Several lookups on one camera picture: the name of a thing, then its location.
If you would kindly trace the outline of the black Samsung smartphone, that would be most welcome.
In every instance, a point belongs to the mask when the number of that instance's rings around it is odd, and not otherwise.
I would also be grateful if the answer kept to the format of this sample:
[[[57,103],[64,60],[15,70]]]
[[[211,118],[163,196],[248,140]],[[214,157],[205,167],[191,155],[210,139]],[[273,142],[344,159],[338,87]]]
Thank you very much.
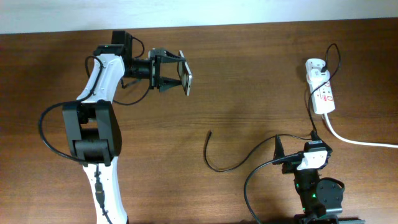
[[[179,62],[177,65],[177,72],[182,83],[183,90],[186,96],[190,95],[190,87],[193,80],[193,75],[188,66],[187,61]]]

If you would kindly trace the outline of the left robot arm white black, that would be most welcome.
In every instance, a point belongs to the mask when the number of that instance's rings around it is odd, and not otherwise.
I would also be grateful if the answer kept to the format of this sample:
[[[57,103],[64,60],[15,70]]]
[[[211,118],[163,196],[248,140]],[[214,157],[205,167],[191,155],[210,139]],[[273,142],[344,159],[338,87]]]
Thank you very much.
[[[71,156],[82,165],[91,187],[97,223],[128,223],[118,182],[122,135],[113,109],[123,78],[149,81],[149,89],[183,86],[189,94],[192,73],[183,52],[151,49],[147,58],[132,56],[134,37],[116,30],[111,43],[93,52],[95,65],[85,89],[62,108]]]

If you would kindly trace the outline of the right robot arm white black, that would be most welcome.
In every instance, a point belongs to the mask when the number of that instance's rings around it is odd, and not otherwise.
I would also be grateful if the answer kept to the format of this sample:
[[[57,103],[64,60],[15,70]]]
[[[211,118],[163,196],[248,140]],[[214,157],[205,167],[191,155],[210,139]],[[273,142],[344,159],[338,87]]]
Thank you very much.
[[[320,177],[319,170],[328,165],[332,148],[312,131],[303,150],[284,154],[280,135],[275,136],[274,165],[282,165],[283,174],[294,175],[295,190],[303,213],[294,216],[295,223],[365,223],[359,218],[343,218],[342,202],[345,185],[330,177]]]

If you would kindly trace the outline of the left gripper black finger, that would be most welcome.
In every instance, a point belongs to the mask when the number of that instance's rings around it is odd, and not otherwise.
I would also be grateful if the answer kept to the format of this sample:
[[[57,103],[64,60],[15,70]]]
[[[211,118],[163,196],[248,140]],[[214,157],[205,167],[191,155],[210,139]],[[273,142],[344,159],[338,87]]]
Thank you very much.
[[[159,78],[159,91],[163,92],[175,86],[181,85],[182,82],[177,79],[167,78],[167,77],[160,77]]]
[[[168,50],[163,50],[160,56],[161,63],[179,63],[183,62],[183,57],[175,55]]]

